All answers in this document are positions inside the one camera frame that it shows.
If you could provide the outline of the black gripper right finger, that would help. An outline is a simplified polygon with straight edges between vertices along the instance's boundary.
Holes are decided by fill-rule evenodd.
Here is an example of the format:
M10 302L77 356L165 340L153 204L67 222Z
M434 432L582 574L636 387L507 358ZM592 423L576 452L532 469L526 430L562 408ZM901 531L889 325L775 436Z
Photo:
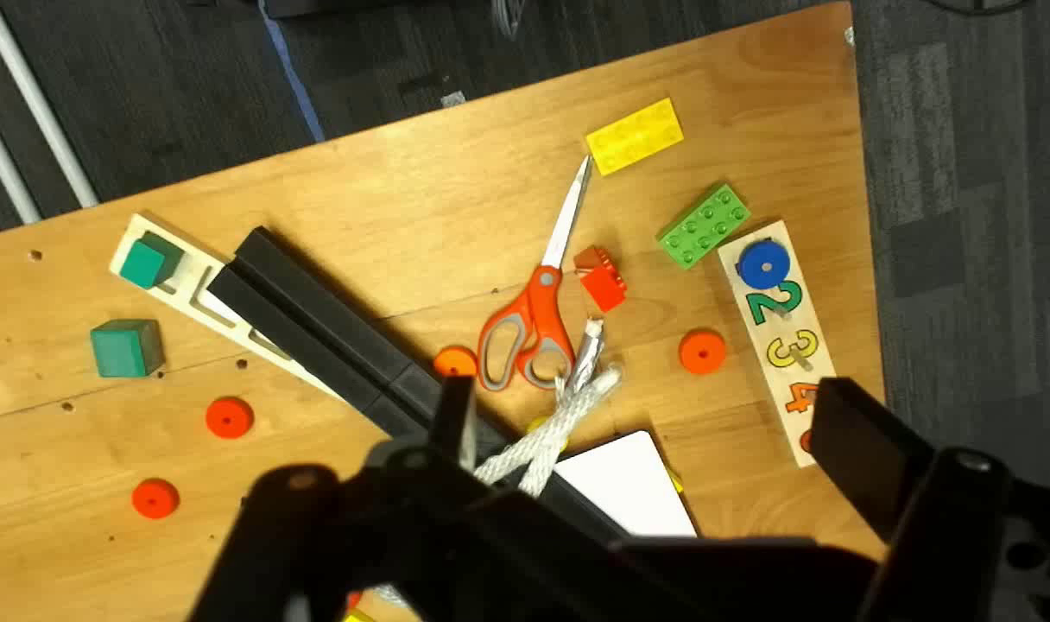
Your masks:
M889 542L864 622L984 622L1002 547L1008 469L975 448L934 448L876 396L827 378L814 462Z

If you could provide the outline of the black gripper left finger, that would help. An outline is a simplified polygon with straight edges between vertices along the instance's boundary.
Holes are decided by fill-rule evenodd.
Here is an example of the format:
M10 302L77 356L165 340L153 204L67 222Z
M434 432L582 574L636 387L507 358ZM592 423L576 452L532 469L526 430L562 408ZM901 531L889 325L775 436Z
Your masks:
M453 529L480 485L461 468L474 384L442 387L432 430L380 442L339 479L322 462L264 474L209 574L191 622L339 622L349 593L391 583L426 618L456 606Z

